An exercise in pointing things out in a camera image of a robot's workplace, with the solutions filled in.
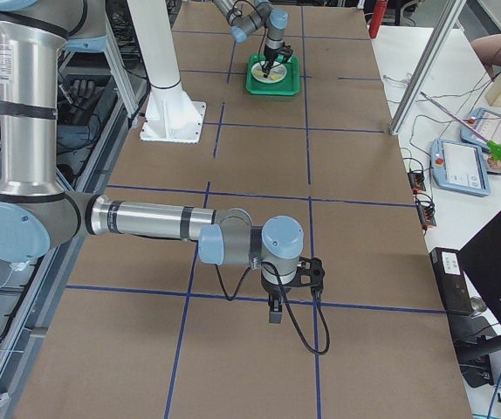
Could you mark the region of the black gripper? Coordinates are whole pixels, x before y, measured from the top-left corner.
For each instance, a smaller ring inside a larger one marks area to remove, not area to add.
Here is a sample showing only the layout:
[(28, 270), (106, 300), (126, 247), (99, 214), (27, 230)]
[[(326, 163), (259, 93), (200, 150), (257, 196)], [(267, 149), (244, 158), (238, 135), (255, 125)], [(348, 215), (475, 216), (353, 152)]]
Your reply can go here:
[(280, 324), (283, 316), (282, 304), (285, 302), (285, 295), (293, 288), (291, 283), (280, 286), (262, 278), (261, 286), (268, 293), (270, 324)]
[(264, 79), (271, 79), (271, 71), (272, 68), (276, 64), (276, 59), (278, 58), (280, 52), (283, 50), (283, 46), (278, 46), (276, 48), (272, 48), (270, 46), (266, 46), (264, 48), (264, 61), (261, 63), (261, 72)]

